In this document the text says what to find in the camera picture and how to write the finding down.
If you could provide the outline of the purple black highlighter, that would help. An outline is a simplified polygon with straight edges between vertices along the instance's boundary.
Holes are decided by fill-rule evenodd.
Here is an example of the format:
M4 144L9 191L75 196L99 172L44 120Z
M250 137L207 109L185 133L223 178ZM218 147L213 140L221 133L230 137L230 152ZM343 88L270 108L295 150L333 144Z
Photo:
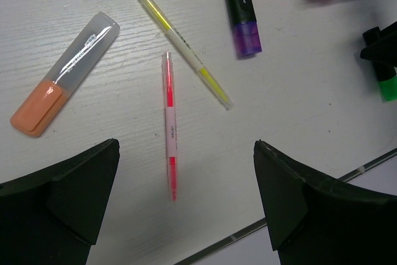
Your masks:
M226 0L233 40L239 57L262 51L252 0Z

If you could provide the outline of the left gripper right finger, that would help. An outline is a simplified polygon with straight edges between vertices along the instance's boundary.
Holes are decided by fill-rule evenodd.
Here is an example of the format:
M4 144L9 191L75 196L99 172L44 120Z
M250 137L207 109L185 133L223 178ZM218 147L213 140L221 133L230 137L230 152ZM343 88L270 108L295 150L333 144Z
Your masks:
M395 264L396 197L335 179L259 140L254 168L282 264Z

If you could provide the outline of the green black highlighter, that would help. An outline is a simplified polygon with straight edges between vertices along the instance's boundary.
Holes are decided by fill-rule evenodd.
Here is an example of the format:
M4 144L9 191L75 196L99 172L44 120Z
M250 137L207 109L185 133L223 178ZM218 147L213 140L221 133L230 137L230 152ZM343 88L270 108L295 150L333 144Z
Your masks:
M396 67L371 62L384 101L396 100Z

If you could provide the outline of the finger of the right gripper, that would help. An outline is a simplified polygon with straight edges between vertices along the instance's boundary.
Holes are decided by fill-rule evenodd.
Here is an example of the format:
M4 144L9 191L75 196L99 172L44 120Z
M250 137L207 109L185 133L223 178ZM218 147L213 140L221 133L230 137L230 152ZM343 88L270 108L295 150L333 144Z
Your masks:
M360 52L361 59L396 67L396 22L383 30L369 29L362 37L365 48Z

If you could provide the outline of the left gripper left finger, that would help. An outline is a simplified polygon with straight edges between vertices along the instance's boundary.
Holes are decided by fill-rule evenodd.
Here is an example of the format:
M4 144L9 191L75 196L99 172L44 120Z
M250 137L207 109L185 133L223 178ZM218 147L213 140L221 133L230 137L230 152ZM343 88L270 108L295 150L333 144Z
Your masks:
M86 264L120 159L108 139L1 184L1 264Z

